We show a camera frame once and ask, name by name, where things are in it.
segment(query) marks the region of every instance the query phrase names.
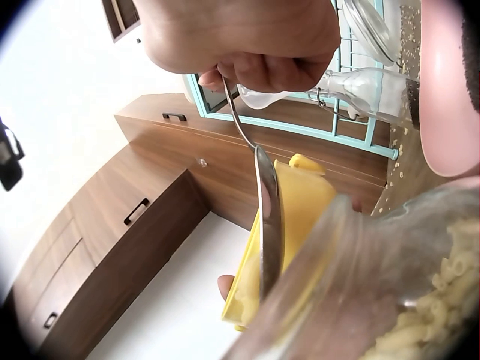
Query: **cabinet handle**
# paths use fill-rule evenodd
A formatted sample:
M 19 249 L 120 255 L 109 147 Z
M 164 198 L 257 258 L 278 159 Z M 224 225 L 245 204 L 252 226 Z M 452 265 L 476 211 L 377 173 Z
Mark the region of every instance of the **cabinet handle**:
M 55 322 L 55 320 L 57 319 L 58 317 L 58 314 L 56 312 L 52 312 L 48 318 L 45 320 L 45 323 L 43 324 L 43 327 L 46 328 L 46 329 L 50 329 L 53 325 L 53 323 Z
M 123 221 L 123 223 L 124 223 L 125 225 L 127 225 L 127 226 L 130 225 L 130 223 L 132 222 L 132 221 L 130 220 L 130 217 L 133 215 L 133 213 L 134 213 L 135 211 L 137 211 L 140 206 L 143 205 L 143 206 L 146 207 L 149 203 L 150 203 L 150 202 L 148 201 L 147 198 L 144 198 L 142 201 L 140 201 L 140 203 L 132 210 L 132 212 L 128 214 L 128 216 L 125 218 L 125 220 Z
M 163 112 L 162 116 L 164 119 L 169 119 L 170 116 L 176 116 L 180 121 L 187 121 L 187 118 L 183 114 L 174 114 L 173 112 Z

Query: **jar lid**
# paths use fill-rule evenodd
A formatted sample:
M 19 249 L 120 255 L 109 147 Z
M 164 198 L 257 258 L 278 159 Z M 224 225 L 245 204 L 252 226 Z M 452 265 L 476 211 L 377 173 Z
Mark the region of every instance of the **jar lid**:
M 368 0 L 344 0 L 343 12 L 353 35 L 365 51 L 385 66 L 398 58 L 398 44 L 385 21 Z

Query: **pasta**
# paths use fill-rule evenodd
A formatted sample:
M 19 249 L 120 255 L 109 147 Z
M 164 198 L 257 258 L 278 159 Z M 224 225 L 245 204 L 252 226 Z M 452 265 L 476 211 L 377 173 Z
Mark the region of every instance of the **pasta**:
M 417 299 L 415 310 L 400 313 L 391 332 L 376 339 L 360 360 L 421 360 L 441 355 L 459 334 L 464 319 L 479 310 L 479 221 L 449 226 L 450 258 L 433 275 L 434 290 Z
M 375 352 L 365 354 L 359 360 L 396 360 L 396 357 L 393 354 Z
M 477 256 L 471 251 L 459 252 L 452 261 L 452 270 L 456 276 L 463 275 L 467 270 L 473 268 Z
M 416 312 L 402 312 L 398 314 L 394 330 L 400 330 L 409 325 L 421 323 L 421 318 Z
M 453 309 L 448 313 L 447 326 L 458 327 L 462 323 L 462 315 L 459 309 Z
M 475 310 L 479 309 L 479 294 L 477 291 L 471 292 L 465 297 L 462 308 L 460 310 L 461 316 L 464 319 L 472 317 L 475 314 Z
M 448 259 L 442 259 L 440 265 L 440 276 L 447 284 L 450 284 L 452 280 L 456 277 L 455 272 L 453 271 L 450 265 L 450 261 Z
M 445 292 L 445 290 L 447 289 L 447 283 L 445 282 L 445 280 L 442 279 L 440 274 L 433 275 L 432 285 L 435 286 L 435 288 L 439 292 Z
M 444 327 L 448 319 L 447 305 L 441 300 L 435 300 L 430 307 L 430 311 L 433 314 L 432 325 Z
M 403 348 L 396 352 L 396 358 L 401 360 L 420 360 L 421 349 L 417 345 Z
M 377 350 L 395 351 L 415 345 L 425 338 L 426 333 L 427 327 L 422 324 L 404 327 L 379 337 L 377 339 Z
M 432 291 L 430 294 L 417 299 L 417 311 L 426 312 L 430 310 L 432 303 L 437 300 L 438 290 Z
M 476 270 L 468 270 L 462 276 L 456 278 L 448 288 L 445 302 L 451 307 L 460 306 L 465 295 L 475 285 L 479 284 L 479 273 Z

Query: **metal spoon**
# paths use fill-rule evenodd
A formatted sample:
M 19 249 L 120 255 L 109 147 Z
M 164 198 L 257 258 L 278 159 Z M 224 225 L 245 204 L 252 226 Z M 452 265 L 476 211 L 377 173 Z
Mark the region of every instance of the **metal spoon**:
M 223 84 L 235 126 L 253 151 L 255 158 L 260 212 L 260 302 L 262 302 L 282 272 L 285 240 L 278 181 L 273 163 L 266 152 L 245 134 L 225 78 Z

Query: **kitchen counter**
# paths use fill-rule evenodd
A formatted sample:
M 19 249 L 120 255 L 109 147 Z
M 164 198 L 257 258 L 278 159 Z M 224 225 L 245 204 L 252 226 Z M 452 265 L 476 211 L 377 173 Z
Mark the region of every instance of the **kitchen counter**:
M 420 72 L 420 1 L 403 0 L 401 10 L 402 72 L 418 78 Z M 423 156 L 420 132 L 392 126 L 390 147 L 399 151 L 397 160 L 388 160 L 387 184 L 372 216 L 385 215 L 405 201 L 448 181 L 433 173 Z

